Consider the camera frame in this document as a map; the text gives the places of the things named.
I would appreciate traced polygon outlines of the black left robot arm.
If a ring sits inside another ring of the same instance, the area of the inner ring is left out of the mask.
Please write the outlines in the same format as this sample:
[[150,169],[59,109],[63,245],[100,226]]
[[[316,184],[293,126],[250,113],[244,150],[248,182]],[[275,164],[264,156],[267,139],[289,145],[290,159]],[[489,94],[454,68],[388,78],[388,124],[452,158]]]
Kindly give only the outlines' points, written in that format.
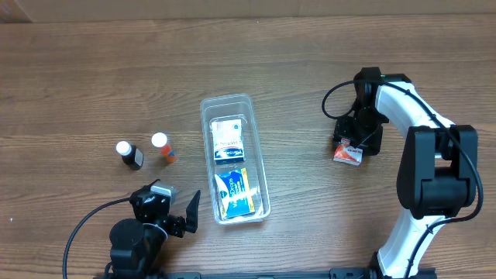
[[198,229],[201,192],[196,191],[186,208],[186,216],[170,214],[177,191],[159,179],[134,191],[129,197],[134,217],[117,222],[109,233],[112,244],[110,278],[167,278],[155,266],[168,238],[184,237]]

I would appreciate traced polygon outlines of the blue yellow VapoDrops box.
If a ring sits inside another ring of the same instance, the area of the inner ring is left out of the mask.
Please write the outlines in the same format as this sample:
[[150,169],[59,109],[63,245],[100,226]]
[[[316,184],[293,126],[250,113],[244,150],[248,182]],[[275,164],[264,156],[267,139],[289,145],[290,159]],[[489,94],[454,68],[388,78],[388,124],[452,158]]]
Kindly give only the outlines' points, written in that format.
[[220,196],[222,219],[231,219],[255,212],[246,168],[215,175]]

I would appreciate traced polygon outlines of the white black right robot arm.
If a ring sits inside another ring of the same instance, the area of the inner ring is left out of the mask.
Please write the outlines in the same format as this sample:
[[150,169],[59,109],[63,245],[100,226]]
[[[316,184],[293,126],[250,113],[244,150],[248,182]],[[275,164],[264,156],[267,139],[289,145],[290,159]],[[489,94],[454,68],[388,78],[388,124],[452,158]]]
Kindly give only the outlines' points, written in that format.
[[392,123],[405,138],[396,180],[402,209],[367,267],[333,268],[329,276],[435,278],[435,269],[421,269],[419,263],[437,232],[471,220],[481,210],[477,131],[442,117],[404,74],[364,67],[350,84],[356,98],[347,113],[335,118],[333,159],[358,166],[365,156],[379,154],[383,125]]

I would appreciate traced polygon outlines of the red white small box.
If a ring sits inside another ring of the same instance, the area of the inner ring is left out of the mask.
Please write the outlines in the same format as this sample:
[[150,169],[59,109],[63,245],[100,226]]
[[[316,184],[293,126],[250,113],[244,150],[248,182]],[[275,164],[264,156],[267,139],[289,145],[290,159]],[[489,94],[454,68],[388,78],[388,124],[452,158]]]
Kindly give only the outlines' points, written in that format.
[[342,138],[335,149],[333,160],[353,166],[359,166],[363,159],[363,151],[350,145],[350,141]]

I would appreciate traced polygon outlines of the white blue plaster box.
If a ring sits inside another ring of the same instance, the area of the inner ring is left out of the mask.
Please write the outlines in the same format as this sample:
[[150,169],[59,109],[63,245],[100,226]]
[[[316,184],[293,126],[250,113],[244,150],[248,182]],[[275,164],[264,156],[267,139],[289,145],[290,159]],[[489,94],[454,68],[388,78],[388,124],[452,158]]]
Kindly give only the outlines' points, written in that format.
[[245,160],[241,119],[214,121],[211,124],[213,155],[217,164],[230,164]]

